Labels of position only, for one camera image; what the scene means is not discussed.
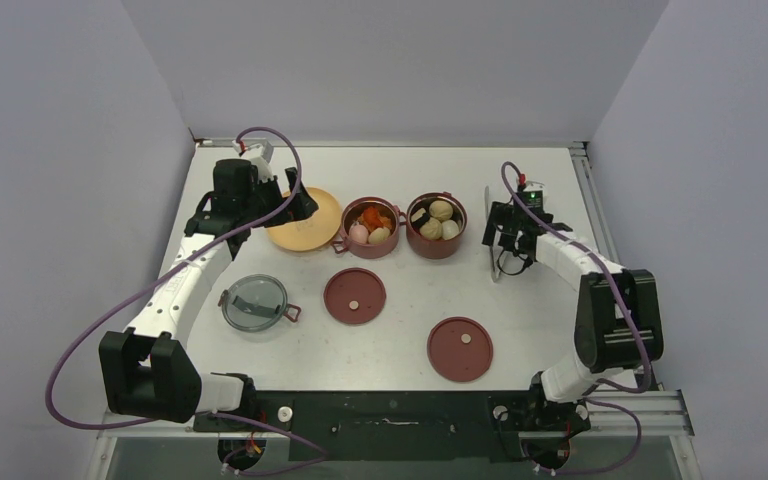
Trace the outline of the orange plastic plate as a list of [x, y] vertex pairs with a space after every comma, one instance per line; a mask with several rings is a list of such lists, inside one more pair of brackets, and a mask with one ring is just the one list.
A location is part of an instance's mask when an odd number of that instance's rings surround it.
[[308, 219], [267, 228], [269, 239], [276, 246], [292, 252], [307, 252], [327, 246], [337, 235], [343, 209], [326, 190], [308, 187], [307, 192], [318, 205]]

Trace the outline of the metal tongs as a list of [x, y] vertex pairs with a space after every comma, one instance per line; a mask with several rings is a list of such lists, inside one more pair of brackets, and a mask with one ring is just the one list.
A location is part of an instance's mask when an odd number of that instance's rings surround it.
[[[483, 200], [484, 200], [484, 212], [485, 212], [485, 224], [488, 224], [490, 220], [491, 210], [492, 210], [492, 198], [490, 194], [490, 188], [488, 185], [484, 187], [483, 190]], [[490, 262], [490, 278], [493, 283], [497, 283], [500, 278], [500, 273], [496, 266], [496, 260], [494, 256], [494, 247], [488, 246], [488, 258]]]

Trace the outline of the beige egg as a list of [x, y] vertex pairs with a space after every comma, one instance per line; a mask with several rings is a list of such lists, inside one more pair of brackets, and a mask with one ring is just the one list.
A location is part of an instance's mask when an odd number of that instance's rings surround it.
[[348, 231], [349, 239], [356, 244], [364, 245], [368, 243], [370, 235], [369, 230], [362, 224], [354, 224]]

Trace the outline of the red steel bowl with handles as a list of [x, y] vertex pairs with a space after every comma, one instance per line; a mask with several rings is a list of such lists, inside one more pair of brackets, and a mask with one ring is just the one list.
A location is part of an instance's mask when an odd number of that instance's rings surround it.
[[399, 229], [405, 225], [404, 214], [396, 205], [379, 197], [362, 197], [343, 210], [330, 245], [336, 254], [381, 258], [396, 248]]

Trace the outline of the orange fried food pieces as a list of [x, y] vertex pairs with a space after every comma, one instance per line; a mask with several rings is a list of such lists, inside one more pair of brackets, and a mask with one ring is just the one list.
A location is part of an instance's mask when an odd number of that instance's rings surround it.
[[387, 228], [390, 232], [393, 231], [392, 219], [382, 214], [376, 206], [366, 207], [358, 217], [358, 222], [364, 225], [370, 233], [379, 228]]

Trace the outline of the white bun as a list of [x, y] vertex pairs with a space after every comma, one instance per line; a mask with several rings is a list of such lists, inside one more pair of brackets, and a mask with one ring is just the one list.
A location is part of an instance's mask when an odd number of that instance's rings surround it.
[[419, 227], [419, 233], [426, 240], [437, 241], [443, 236], [443, 225], [436, 218], [429, 218]]
[[428, 207], [428, 213], [431, 218], [439, 222], [450, 220], [454, 215], [453, 205], [446, 200], [434, 200]]

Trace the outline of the red steel bowl tall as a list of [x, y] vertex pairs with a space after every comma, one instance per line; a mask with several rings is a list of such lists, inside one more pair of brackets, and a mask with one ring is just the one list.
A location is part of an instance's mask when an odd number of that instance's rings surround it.
[[465, 235], [464, 206], [448, 192], [420, 195], [401, 213], [412, 250], [425, 259], [442, 260], [459, 249]]

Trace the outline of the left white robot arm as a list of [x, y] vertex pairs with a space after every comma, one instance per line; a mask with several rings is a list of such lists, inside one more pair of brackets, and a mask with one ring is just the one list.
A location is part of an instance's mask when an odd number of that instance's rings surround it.
[[299, 166], [285, 171], [291, 190], [277, 177], [261, 176], [242, 158], [218, 161], [213, 188], [187, 220], [170, 269], [146, 306], [121, 332], [108, 331], [98, 352], [111, 412], [185, 423], [218, 411], [234, 430], [256, 421], [258, 403], [244, 374], [200, 372], [186, 344], [214, 284], [236, 259], [252, 229], [305, 220], [317, 210]]

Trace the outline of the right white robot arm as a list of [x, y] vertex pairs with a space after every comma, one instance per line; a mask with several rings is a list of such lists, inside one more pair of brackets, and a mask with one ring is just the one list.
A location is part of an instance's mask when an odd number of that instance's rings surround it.
[[524, 426], [585, 423], [584, 400], [599, 387], [645, 392], [664, 351], [654, 275], [606, 259], [537, 208], [491, 201], [485, 219], [483, 245], [521, 259], [523, 268], [551, 269], [577, 294], [572, 351], [532, 378], [520, 413]]

